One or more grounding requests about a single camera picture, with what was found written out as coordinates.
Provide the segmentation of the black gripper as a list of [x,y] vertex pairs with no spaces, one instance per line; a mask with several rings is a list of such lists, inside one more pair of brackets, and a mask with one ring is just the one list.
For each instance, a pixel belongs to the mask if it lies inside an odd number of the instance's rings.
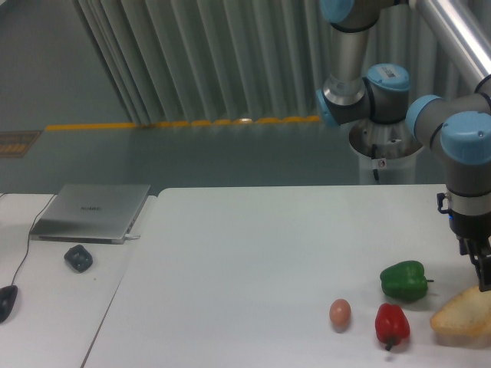
[[490,291],[490,212],[469,215],[453,204],[451,192],[437,193],[437,210],[448,215],[449,226],[459,242],[461,255],[469,255],[479,280],[479,291]]

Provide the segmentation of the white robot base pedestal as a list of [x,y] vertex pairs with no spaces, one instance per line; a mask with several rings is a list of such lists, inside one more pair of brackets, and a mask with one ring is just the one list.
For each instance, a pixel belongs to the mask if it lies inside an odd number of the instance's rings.
[[358,157],[361,185],[409,185],[415,183],[420,143],[404,120],[392,124],[369,119],[356,122],[348,134]]

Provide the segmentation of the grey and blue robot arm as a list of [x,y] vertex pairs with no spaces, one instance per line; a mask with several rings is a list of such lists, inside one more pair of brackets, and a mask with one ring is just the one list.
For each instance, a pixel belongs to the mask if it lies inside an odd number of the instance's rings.
[[332,29],[331,72],[316,93],[327,125],[368,119],[381,125],[405,123],[417,143],[444,164],[446,188],[438,209],[476,269],[479,289],[490,289],[490,42],[460,1],[412,1],[457,70],[472,87],[452,101],[434,95],[407,102],[401,69],[384,64],[362,74],[370,29],[390,1],[323,1]]

